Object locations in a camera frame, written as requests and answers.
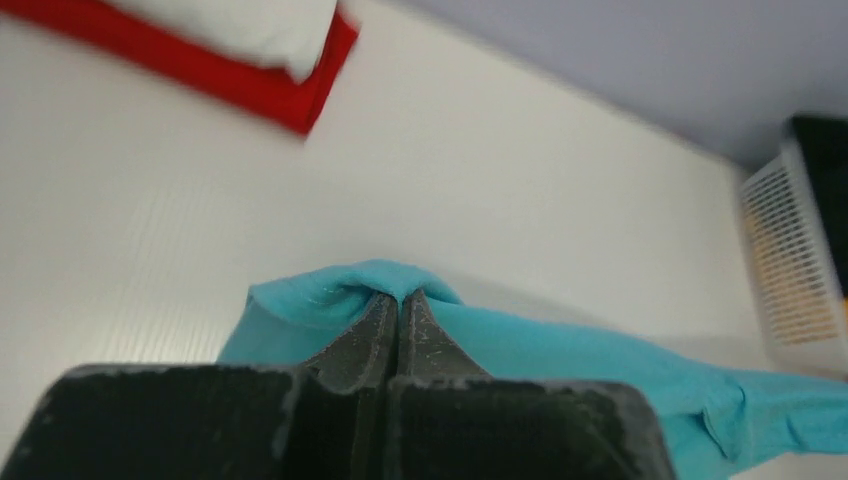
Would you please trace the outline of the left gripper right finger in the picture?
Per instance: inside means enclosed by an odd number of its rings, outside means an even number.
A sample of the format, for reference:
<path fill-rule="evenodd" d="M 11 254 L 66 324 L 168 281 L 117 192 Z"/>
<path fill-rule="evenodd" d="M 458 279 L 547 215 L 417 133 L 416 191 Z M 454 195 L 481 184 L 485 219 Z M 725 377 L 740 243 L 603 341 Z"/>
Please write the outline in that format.
<path fill-rule="evenodd" d="M 506 380 L 438 324 L 422 291 L 403 304 L 388 385 L 388 479 L 672 479 L 658 419 L 635 388 Z"/>

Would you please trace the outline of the teal t shirt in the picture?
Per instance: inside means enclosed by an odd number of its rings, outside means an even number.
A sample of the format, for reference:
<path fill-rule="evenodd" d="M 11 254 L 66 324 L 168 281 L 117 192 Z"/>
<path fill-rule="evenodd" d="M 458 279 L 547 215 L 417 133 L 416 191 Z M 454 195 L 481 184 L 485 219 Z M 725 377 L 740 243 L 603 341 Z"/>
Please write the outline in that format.
<path fill-rule="evenodd" d="M 787 453 L 847 451 L 847 387 L 815 377 L 724 368 L 636 337 L 466 306 L 434 274 L 369 260 L 250 287 L 219 361 L 296 364 L 361 315 L 371 298 L 422 291 L 437 323 L 497 377 L 616 381 L 659 416 L 682 479 L 727 479 Z"/>

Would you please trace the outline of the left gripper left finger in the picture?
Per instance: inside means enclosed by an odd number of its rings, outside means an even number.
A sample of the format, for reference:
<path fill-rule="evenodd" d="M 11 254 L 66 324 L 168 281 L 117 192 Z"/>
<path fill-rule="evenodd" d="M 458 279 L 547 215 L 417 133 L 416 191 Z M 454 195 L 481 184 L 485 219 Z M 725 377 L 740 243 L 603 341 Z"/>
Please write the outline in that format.
<path fill-rule="evenodd" d="M 394 365 L 377 295 L 295 365 L 91 364 L 42 395 L 5 479 L 363 479 Z"/>

